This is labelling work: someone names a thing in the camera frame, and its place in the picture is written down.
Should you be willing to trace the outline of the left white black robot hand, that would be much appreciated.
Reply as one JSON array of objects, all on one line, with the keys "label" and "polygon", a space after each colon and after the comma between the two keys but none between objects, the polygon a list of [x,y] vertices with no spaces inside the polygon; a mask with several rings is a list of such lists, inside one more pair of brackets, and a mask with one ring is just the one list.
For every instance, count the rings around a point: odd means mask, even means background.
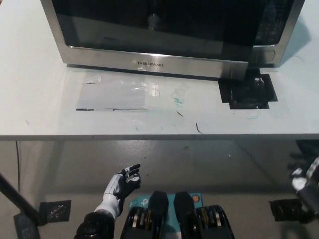
[{"label": "left white black robot hand", "polygon": [[125,200],[141,186],[140,166],[140,164],[135,164],[115,174],[107,185],[104,194],[113,195],[117,200]]}]

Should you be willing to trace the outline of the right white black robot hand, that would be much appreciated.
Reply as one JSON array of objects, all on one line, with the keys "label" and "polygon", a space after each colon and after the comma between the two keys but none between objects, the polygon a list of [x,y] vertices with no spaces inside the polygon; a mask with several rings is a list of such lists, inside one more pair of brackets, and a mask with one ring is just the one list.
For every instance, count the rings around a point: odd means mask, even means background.
[{"label": "right white black robot hand", "polygon": [[311,164],[298,166],[292,172],[292,186],[300,191],[308,184],[319,185],[319,157],[316,157]]}]

